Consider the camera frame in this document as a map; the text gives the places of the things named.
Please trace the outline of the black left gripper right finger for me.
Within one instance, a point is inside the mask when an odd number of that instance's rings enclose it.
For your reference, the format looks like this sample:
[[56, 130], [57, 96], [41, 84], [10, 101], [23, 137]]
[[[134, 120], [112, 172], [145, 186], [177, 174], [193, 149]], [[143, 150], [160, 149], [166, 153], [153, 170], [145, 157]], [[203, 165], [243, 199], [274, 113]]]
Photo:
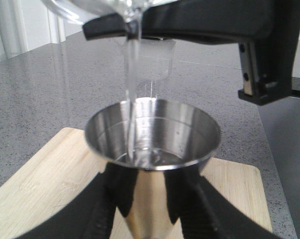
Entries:
[[164, 173], [172, 223], [181, 221], [186, 239], [276, 239], [226, 200], [196, 170]]

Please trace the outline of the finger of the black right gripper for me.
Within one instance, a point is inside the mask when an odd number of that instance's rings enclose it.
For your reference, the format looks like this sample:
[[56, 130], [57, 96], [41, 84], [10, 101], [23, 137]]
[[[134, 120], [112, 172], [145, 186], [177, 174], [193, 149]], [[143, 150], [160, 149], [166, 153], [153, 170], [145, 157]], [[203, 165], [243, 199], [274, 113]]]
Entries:
[[179, 0], [148, 9], [142, 36], [239, 45], [240, 99], [257, 104], [292, 94], [300, 0]]

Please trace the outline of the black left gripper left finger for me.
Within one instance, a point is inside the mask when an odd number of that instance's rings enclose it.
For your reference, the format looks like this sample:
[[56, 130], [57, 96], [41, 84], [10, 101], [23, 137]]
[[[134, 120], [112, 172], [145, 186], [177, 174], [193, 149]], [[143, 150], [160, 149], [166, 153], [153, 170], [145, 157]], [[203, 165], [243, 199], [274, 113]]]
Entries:
[[128, 215], [137, 170], [109, 163], [54, 216], [20, 235], [21, 239], [108, 239], [117, 208]]

